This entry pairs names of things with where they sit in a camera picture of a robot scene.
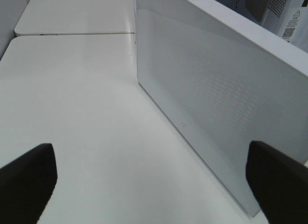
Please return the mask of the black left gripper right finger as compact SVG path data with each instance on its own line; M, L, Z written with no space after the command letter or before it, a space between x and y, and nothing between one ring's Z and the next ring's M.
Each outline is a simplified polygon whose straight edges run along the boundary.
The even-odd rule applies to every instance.
M262 141L249 145L246 180L270 224L308 222L308 169Z

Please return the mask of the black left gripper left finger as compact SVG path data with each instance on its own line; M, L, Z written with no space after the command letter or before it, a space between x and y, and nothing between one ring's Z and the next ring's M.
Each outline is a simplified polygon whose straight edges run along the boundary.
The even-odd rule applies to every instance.
M52 144L40 144L0 169L0 222L36 224L57 183Z

